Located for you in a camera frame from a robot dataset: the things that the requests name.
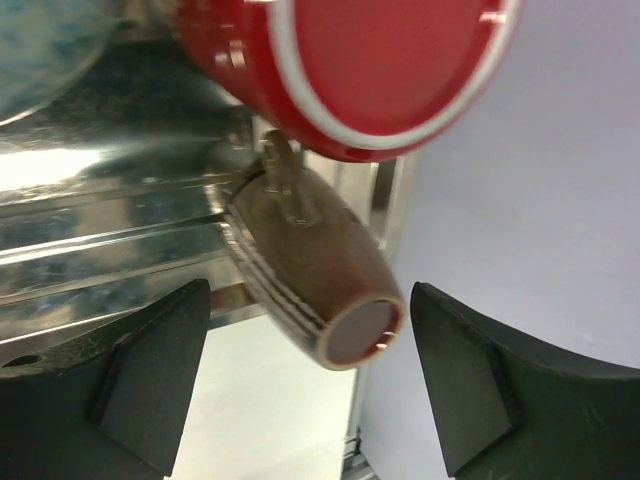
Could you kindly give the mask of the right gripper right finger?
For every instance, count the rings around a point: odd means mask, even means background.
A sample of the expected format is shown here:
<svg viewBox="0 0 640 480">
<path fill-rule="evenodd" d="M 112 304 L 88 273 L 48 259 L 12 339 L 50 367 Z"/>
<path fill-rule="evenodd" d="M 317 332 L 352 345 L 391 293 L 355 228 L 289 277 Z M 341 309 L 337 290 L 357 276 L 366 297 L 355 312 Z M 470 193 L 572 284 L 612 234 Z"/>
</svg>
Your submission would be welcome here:
<svg viewBox="0 0 640 480">
<path fill-rule="evenodd" d="M 427 283 L 410 312 L 450 478 L 638 477 L 637 369 L 544 342 Z"/>
</svg>

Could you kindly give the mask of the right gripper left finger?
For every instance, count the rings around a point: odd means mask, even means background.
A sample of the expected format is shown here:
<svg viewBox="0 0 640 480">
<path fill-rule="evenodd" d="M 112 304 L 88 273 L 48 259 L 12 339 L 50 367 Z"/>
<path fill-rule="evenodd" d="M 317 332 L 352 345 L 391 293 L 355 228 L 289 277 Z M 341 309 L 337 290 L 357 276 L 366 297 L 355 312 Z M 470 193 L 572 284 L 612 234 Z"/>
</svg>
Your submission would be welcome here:
<svg viewBox="0 0 640 480">
<path fill-rule="evenodd" d="M 208 331 L 194 280 L 123 319 L 1 367 L 4 479 L 172 475 Z"/>
</svg>

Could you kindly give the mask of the brown striped small cup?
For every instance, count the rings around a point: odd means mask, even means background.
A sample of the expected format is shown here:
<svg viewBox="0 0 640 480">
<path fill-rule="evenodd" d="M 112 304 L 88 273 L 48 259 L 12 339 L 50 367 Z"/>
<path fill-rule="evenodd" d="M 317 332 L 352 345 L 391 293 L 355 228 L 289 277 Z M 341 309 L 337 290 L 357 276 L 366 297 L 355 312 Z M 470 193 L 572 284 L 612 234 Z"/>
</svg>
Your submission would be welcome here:
<svg viewBox="0 0 640 480">
<path fill-rule="evenodd" d="M 261 139 L 226 202 L 220 235 L 249 294 L 322 367 L 357 368 L 386 349 L 406 304 L 389 264 L 351 208 L 287 137 Z"/>
</svg>

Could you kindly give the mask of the teal mug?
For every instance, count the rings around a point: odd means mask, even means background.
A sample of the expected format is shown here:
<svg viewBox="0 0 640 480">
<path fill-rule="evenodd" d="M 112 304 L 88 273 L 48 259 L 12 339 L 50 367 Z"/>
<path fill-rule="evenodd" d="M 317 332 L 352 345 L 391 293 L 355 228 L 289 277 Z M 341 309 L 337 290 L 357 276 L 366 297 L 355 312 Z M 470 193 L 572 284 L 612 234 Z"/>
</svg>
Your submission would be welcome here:
<svg viewBox="0 0 640 480">
<path fill-rule="evenodd" d="M 3 1 L 1 123 L 68 90 L 104 52 L 120 12 L 119 1 Z"/>
</svg>

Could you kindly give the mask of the red mug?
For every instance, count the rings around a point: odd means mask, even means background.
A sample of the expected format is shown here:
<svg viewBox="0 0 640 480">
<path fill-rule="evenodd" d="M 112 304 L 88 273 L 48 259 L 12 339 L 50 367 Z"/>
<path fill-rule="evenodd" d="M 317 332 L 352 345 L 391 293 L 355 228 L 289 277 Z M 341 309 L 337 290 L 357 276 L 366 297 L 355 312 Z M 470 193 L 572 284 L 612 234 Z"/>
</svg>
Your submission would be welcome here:
<svg viewBox="0 0 640 480">
<path fill-rule="evenodd" d="M 379 162 L 420 147 L 481 94 L 519 0 L 182 1 L 191 60 L 305 148 Z"/>
</svg>

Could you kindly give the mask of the metal tray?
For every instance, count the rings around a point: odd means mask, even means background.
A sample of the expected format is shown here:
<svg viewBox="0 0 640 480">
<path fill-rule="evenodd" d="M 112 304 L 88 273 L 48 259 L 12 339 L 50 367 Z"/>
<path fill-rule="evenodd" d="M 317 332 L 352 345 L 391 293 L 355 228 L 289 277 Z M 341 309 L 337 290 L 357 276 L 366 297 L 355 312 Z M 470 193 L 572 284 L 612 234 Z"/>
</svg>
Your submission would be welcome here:
<svg viewBox="0 0 640 480">
<path fill-rule="evenodd" d="M 1 349 L 23 355 L 202 278 L 212 326 L 261 314 L 218 228 L 268 125 L 167 33 L 125 23 L 81 80 L 1 130 Z"/>
</svg>

